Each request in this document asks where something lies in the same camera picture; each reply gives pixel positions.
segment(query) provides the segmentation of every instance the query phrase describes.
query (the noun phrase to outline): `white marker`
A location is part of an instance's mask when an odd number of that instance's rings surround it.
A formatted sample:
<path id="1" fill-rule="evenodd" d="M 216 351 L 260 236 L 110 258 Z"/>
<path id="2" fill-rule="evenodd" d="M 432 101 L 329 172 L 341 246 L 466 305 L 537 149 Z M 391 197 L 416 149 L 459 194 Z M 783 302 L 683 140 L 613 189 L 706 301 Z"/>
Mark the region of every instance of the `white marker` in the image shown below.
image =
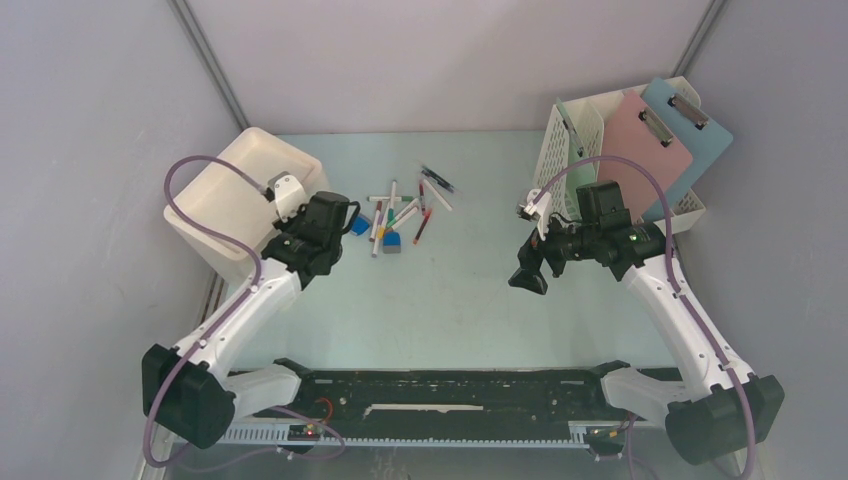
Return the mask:
<path id="1" fill-rule="evenodd" d="M 395 195 L 397 194 L 397 182 L 392 180 L 392 193 L 389 195 L 389 220 L 395 219 Z"/>
<path id="2" fill-rule="evenodd" d="M 411 210 L 405 211 L 405 214 L 399 215 L 398 218 L 395 219 L 395 223 L 393 223 L 391 227 L 386 229 L 386 233 L 397 231 L 397 229 L 400 228 L 401 225 L 403 225 L 404 223 L 406 223 L 407 220 L 415 216 L 415 213 L 418 211 L 418 205 L 412 207 Z"/>
<path id="3" fill-rule="evenodd" d="M 430 191 L 433 192 L 433 195 L 436 196 L 436 200 L 438 200 L 439 203 L 444 205 L 445 208 L 447 208 L 449 212 L 453 211 L 453 207 L 450 206 L 450 203 L 448 203 L 448 201 L 445 200 L 445 197 L 443 197 L 442 194 L 439 193 L 438 190 L 436 190 L 436 187 L 434 187 L 432 183 L 430 183 L 426 178 L 422 178 L 421 183 L 423 183 L 425 187 L 429 188 Z"/>
<path id="4" fill-rule="evenodd" d="M 396 202 L 411 202 L 412 199 L 415 198 L 412 195 L 397 195 L 395 197 Z M 379 202 L 388 200 L 388 195 L 368 195 L 369 202 Z"/>
<path id="5" fill-rule="evenodd" d="M 377 230 L 380 228 L 380 210 L 383 208 L 383 201 L 377 202 L 377 211 L 374 213 L 374 225 L 371 225 L 371 241 L 377 238 Z"/>
<path id="6" fill-rule="evenodd" d="M 386 225 L 386 228 L 392 228 L 392 225 L 394 225 L 395 223 L 397 223 L 397 222 L 398 222 L 398 220 L 399 220 L 401 217 L 403 217 L 404 215 L 406 215 L 406 212 L 408 212 L 408 211 L 412 210 L 413 208 L 415 208 L 415 209 L 417 209 L 417 208 L 418 208 L 418 199 L 417 199 L 417 198 L 416 198 L 415 200 L 411 201 L 411 202 L 409 203 L 409 205 L 407 205 L 406 207 L 404 207 L 404 208 L 403 208 L 403 210 L 401 210 L 401 211 L 400 211 L 400 213 L 398 213 L 398 214 L 397 214 L 397 216 L 395 217 L 395 219 L 394 219 L 394 220 L 392 220 L 391 222 L 389 222 L 389 224 L 388 224 L 388 225 Z"/>
<path id="7" fill-rule="evenodd" d="M 377 239 L 374 240 L 374 248 L 371 249 L 371 257 L 377 258 L 377 252 L 380 250 L 380 243 L 383 241 L 383 235 L 386 233 L 386 223 L 389 221 L 389 215 L 383 212 L 380 221 L 380 228 L 377 230 Z"/>

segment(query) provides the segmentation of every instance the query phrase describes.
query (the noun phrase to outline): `marker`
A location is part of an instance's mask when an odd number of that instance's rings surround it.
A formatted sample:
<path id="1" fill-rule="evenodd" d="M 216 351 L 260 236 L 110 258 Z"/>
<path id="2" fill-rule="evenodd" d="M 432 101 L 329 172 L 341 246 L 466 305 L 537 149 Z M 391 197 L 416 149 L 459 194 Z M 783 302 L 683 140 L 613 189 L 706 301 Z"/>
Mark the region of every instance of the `marker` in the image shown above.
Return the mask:
<path id="1" fill-rule="evenodd" d="M 415 212 L 418 211 L 418 205 L 412 207 L 411 210 L 406 210 L 406 213 L 402 213 L 398 215 L 398 218 L 395 219 L 394 223 L 390 223 L 389 227 L 386 229 L 386 234 L 392 233 L 400 228 L 401 225 L 406 223 L 407 220 L 415 216 Z"/>
<path id="2" fill-rule="evenodd" d="M 427 222 L 430 220 L 430 215 L 433 214 L 433 207 L 427 209 L 427 214 L 424 215 L 424 221 L 421 222 L 421 226 L 418 227 L 418 233 L 415 234 L 415 240 L 412 241 L 413 245 L 418 245 L 418 240 L 421 238 L 421 232 L 424 231 L 424 227 L 427 226 Z"/>
<path id="3" fill-rule="evenodd" d="M 378 239 L 374 240 L 374 246 L 371 247 L 371 258 L 377 258 L 377 252 L 379 252 L 379 251 L 380 251 L 380 239 L 378 238 Z"/>
<path id="4" fill-rule="evenodd" d="M 377 242 L 383 239 L 383 235 L 386 233 L 386 223 L 389 221 L 389 216 L 386 215 L 386 212 L 383 212 L 383 215 L 380 217 L 380 228 L 377 229 Z"/>
<path id="5" fill-rule="evenodd" d="M 397 193 L 397 182 L 392 180 L 392 194 L 389 195 L 389 221 L 395 219 L 395 194 Z"/>
<path id="6" fill-rule="evenodd" d="M 421 173 L 423 173 L 427 177 L 432 178 L 433 181 L 438 183 L 440 187 L 444 188 L 445 190 L 449 191 L 450 193 L 454 192 L 455 188 L 454 188 L 453 185 L 450 184 L 450 182 L 445 180 L 444 177 L 442 177 L 438 173 L 427 168 L 426 165 L 421 165 Z"/>
<path id="7" fill-rule="evenodd" d="M 383 221 L 383 219 L 380 218 L 380 215 L 381 215 L 380 210 L 382 210 L 382 209 L 383 209 L 383 202 L 382 201 L 377 202 L 377 211 L 374 213 L 374 225 L 371 226 L 371 238 L 370 238 L 370 240 L 372 242 L 374 241 L 375 238 L 377 238 L 377 230 L 380 228 L 380 222 Z"/>
<path id="8" fill-rule="evenodd" d="M 415 197 L 412 195 L 399 195 L 395 197 L 396 202 L 411 202 Z M 369 195 L 369 202 L 379 202 L 379 201 L 387 201 L 389 197 L 385 195 Z"/>
<path id="9" fill-rule="evenodd" d="M 409 205 L 404 207 L 404 209 L 401 210 L 400 213 L 398 213 L 398 216 L 395 217 L 394 220 L 389 220 L 389 223 L 388 223 L 388 225 L 386 225 L 386 228 L 391 229 L 392 225 L 397 223 L 398 220 L 400 220 L 404 215 L 406 215 L 407 212 L 409 212 L 413 208 L 418 208 L 418 199 L 417 198 L 415 200 L 413 200 L 412 203 L 410 203 Z"/>
<path id="10" fill-rule="evenodd" d="M 427 187 L 431 192 L 433 192 L 433 195 L 436 196 L 436 200 L 438 200 L 439 203 L 444 205 L 445 208 L 447 208 L 449 212 L 453 211 L 453 207 L 450 206 L 450 203 L 448 203 L 448 201 L 445 200 L 445 197 L 443 197 L 442 194 L 439 193 L 438 190 L 436 190 L 436 187 L 434 187 L 432 183 L 430 183 L 426 178 L 422 178 L 421 183 L 423 183 L 425 187 Z"/>
<path id="11" fill-rule="evenodd" d="M 421 215 L 424 215 L 424 185 L 418 180 L 418 198 L 421 200 Z"/>

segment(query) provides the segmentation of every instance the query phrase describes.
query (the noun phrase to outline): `gray wall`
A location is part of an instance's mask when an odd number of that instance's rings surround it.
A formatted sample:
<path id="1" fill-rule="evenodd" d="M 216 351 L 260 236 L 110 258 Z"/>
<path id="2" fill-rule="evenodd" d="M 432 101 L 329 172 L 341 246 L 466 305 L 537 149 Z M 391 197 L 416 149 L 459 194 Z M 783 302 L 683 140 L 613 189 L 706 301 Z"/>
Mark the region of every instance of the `gray wall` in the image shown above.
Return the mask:
<path id="1" fill-rule="evenodd" d="M 211 272 L 162 179 L 237 130 L 164 0 L 0 18 L 0 478 L 128 478 L 141 356 L 197 321 Z"/>
<path id="2" fill-rule="evenodd" d="M 248 120 L 295 134 L 544 129 L 670 74 L 710 2 L 190 3 Z"/>
<path id="3" fill-rule="evenodd" d="M 848 398 L 848 3 L 731 2 L 689 79 L 735 135 L 682 238 L 713 320 L 786 403 L 779 478 L 844 478 Z"/>

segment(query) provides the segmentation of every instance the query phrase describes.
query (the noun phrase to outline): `blue eraser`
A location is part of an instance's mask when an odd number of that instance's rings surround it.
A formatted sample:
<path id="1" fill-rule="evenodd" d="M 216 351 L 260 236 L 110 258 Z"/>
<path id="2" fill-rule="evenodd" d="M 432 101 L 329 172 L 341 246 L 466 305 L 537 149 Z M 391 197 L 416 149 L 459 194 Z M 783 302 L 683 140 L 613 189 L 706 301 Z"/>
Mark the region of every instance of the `blue eraser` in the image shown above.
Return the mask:
<path id="1" fill-rule="evenodd" d="M 367 232 L 369 228 L 371 228 L 371 220 L 368 220 L 368 217 L 365 215 L 359 214 L 356 220 L 353 221 L 353 227 L 350 231 L 354 235 L 359 236 Z"/>
<path id="2" fill-rule="evenodd" d="M 383 253 L 400 253 L 400 234 L 389 232 L 383 235 Z"/>

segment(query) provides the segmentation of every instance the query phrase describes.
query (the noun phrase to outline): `blue clipboard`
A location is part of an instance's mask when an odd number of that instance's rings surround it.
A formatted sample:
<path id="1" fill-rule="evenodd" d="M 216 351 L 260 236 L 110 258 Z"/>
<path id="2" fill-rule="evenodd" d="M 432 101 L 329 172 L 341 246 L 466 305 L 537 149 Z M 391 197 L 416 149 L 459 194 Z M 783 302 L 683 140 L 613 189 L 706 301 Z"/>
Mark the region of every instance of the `blue clipboard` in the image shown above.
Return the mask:
<path id="1" fill-rule="evenodd" d="M 665 192 L 669 206 L 673 207 L 727 149 L 733 141 L 733 135 L 661 78 L 655 78 L 648 85 L 642 93 L 642 100 L 692 154 L 692 165 Z M 642 218 L 646 222 L 663 218 L 659 200 L 651 205 Z"/>

